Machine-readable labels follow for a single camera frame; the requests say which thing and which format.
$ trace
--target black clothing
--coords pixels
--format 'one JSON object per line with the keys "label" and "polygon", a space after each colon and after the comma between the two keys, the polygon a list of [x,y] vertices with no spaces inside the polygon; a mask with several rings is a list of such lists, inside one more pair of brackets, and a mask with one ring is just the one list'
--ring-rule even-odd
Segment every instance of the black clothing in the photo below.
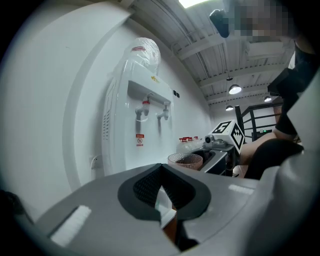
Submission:
{"label": "black clothing", "polygon": [[265,169],[281,165],[286,158],[300,153],[303,149],[301,145],[289,140],[267,140],[255,151],[244,177],[260,180]]}
{"label": "black clothing", "polygon": [[[320,62],[317,55],[305,53],[295,46],[294,63],[294,70],[298,72],[299,76],[305,81],[306,84],[309,84],[314,77]],[[283,99],[281,115],[278,123],[275,126],[275,128],[280,132],[288,135],[297,135],[296,129],[287,116],[287,112],[298,99],[299,97],[297,94]]]}

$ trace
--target plastic bag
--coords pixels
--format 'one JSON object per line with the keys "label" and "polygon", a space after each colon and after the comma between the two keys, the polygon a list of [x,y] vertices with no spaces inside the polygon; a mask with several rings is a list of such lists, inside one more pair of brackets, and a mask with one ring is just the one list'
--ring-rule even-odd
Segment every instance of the plastic bag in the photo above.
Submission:
{"label": "plastic bag", "polygon": [[113,73],[115,76],[121,72],[126,60],[134,60],[157,75],[161,55],[157,44],[153,40],[139,37],[124,50],[121,60],[114,69]]}

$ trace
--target ceiling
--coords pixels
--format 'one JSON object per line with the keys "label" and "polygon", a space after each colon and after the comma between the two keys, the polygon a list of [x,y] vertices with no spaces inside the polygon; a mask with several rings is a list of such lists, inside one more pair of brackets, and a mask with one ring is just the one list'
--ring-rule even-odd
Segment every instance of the ceiling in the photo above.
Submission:
{"label": "ceiling", "polygon": [[[201,89],[210,108],[263,102],[267,86],[288,67],[294,42],[281,39],[282,52],[250,59],[248,42],[222,38],[209,19],[222,0],[210,0],[187,9],[179,0],[122,0],[135,10],[132,18],[155,34],[184,64]],[[271,47],[272,42],[264,44]],[[236,95],[227,93],[232,84],[242,87]]]}

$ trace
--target person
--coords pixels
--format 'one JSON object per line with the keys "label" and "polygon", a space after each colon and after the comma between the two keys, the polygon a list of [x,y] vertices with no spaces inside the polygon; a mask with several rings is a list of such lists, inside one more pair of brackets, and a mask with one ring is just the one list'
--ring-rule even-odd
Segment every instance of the person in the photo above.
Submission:
{"label": "person", "polygon": [[[294,57],[294,70],[309,84],[318,69],[319,58],[302,34],[295,39]],[[242,146],[239,165],[248,165],[245,178],[259,180],[267,168],[281,165],[286,158],[304,149],[303,146],[293,143],[297,132],[287,116],[287,112],[298,99],[298,94],[285,97],[275,129]]]}

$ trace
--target ventilation grille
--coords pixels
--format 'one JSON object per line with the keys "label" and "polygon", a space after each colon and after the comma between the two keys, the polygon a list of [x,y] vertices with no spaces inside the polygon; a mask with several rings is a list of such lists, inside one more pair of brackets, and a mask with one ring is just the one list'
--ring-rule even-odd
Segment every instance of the ventilation grille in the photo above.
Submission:
{"label": "ventilation grille", "polygon": [[162,186],[177,210],[190,203],[196,195],[191,184],[165,168],[162,170]]}
{"label": "ventilation grille", "polygon": [[109,139],[109,120],[110,120],[110,109],[103,116],[102,137],[104,140]]}
{"label": "ventilation grille", "polygon": [[160,187],[161,169],[158,168],[137,181],[133,186],[133,192],[139,200],[154,208]]}

